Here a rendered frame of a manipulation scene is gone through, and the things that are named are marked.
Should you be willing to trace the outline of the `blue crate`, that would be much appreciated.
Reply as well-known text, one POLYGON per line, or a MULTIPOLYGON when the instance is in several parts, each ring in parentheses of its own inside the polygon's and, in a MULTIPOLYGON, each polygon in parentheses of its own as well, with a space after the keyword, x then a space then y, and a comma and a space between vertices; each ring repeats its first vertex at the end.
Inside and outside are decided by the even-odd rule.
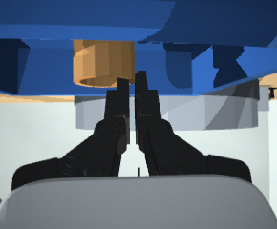
POLYGON ((73 39, 142 41, 148 90, 198 96, 277 73, 277 0, 0 0, 0 94, 116 90, 74 83, 73 39))

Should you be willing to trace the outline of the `bronze bushing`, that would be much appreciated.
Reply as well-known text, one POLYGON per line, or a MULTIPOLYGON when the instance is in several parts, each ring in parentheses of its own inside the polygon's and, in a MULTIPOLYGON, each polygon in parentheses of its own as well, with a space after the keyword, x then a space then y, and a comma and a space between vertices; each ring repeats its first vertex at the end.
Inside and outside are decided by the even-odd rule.
POLYGON ((74 83, 88 87, 116 87, 117 78, 135 83, 135 42, 75 40, 74 83))

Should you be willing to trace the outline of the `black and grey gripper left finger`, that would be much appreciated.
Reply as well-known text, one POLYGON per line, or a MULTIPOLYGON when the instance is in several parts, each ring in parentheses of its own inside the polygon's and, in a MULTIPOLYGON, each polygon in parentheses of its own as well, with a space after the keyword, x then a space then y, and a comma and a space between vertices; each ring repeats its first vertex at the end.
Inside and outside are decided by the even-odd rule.
POLYGON ((117 78, 117 89, 107 90, 104 119, 92 135, 62 158, 20 166, 12 176, 11 190, 51 178, 118 177, 121 155, 130 145, 129 80, 117 78))

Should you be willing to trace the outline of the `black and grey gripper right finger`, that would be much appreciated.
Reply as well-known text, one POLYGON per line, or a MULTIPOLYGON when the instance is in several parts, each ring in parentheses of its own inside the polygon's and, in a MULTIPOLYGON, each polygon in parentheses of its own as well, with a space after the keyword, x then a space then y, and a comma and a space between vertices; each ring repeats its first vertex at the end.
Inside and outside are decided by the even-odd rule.
POLYGON ((174 134, 161 118, 158 90, 148 90, 146 71, 135 74, 136 144, 144 153, 149 176, 225 175, 252 183, 249 167, 241 160, 204 155, 174 134))

